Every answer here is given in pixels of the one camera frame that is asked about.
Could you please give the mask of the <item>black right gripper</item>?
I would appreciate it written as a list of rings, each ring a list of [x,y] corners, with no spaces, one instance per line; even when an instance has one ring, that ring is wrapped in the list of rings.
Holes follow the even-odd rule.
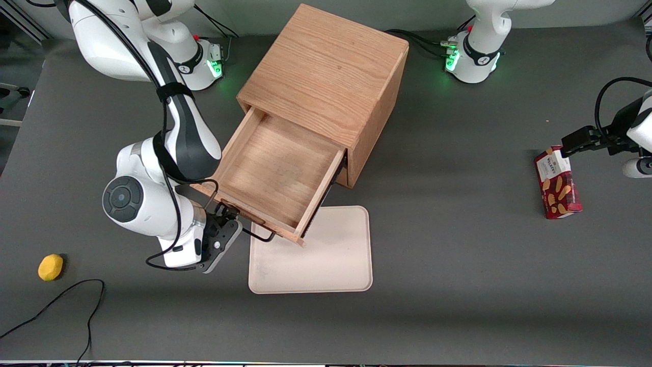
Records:
[[[222,202],[216,205],[213,216],[215,218],[208,218],[203,231],[202,260],[199,262],[199,272],[203,274],[214,270],[243,228],[237,218],[230,219],[231,208]]]

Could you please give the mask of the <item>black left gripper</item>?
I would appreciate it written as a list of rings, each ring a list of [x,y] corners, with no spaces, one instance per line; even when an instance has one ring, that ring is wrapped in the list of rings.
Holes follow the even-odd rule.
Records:
[[[639,97],[627,106],[622,107],[613,117],[610,125],[600,123],[600,109],[602,98],[596,100],[594,122],[599,132],[599,141],[596,143],[594,150],[607,149],[610,155],[616,155],[621,152],[643,154],[643,148],[633,139],[627,136],[629,128],[633,127],[634,121],[643,103],[643,98]],[[575,155],[575,149],[587,148],[594,146],[595,135],[594,127],[581,127],[575,132],[566,135],[561,139],[562,156],[568,158]]]

